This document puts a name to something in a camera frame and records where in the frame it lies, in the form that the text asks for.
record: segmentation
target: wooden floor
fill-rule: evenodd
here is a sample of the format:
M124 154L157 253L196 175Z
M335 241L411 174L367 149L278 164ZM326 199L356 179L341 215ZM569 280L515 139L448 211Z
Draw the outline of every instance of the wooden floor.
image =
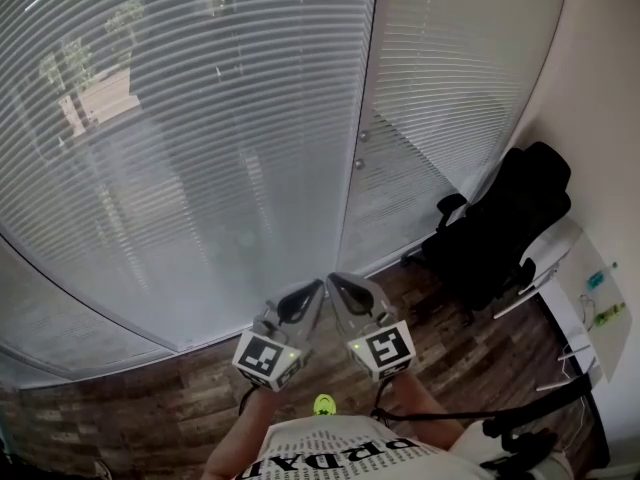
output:
M416 371L450 411L522 405L536 398L537 383L563 378L555 359L562 345L535 300L497 321L490 308L469 328L449 300L417 323L407 308L434 293L437 281L417 266L394 266L374 280L410 321ZM313 339L317 353L293 379L279 421L310 415L318 393L331 394L341 413L371 410L375 386L348 359L325 309ZM0 411L20 455L40 468L91 476L94 459L101 458L115 479L198 478L248 388L230 366L235 345L234 339L97 380L0 394ZM383 406L393 408L389 396ZM607 460L601 427L586 403L537 426L560 435L578 478ZM405 423L397 431L409 434Z

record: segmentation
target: person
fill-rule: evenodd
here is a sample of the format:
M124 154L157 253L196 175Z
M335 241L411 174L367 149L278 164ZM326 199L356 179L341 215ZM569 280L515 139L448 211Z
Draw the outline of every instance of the person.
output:
M397 374L392 384L405 414L446 413L413 373ZM500 439L484 436L481 424L465 430L456 420L413 421L417 439L399 437L366 416L312 416L271 426L282 400L282 393L254 391L211 453L202 480L493 479L480 464L506 455ZM536 479L573 479L558 453L530 473Z

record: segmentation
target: neon yellow object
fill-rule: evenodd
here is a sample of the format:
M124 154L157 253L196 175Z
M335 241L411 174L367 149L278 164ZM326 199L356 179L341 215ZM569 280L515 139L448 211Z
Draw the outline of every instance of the neon yellow object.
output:
M329 395L318 395L313 404L316 416L333 416L337 412L336 403Z

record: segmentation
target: black office chair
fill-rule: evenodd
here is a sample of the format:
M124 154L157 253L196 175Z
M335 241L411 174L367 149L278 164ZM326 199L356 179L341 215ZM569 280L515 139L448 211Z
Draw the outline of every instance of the black office chair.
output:
M505 155L491 188L463 217L447 225L451 214L467 204L461 194L438 203L442 220L436 234L422 243L422 258L405 257L432 271L443 288L467 312L481 311L512 287L533 281L534 262L525 250L542 232L571 208L565 189L571 169L551 147L536 142L526 150L512 148ZM414 306L426 309L428 299Z

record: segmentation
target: bottle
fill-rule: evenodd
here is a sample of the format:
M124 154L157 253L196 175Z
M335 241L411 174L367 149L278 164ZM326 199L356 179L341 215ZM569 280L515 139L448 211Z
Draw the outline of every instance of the bottle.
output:
M610 267L604 268L602 270L598 270L595 274L593 274L589 279L587 279L587 289L592 292L598 286L600 286L604 280L611 275L615 269L618 268L618 263L613 262Z
M594 324L596 325L596 327L602 327L626 307L627 305L624 302L621 302L620 304L614 304L606 311L598 313L594 319Z

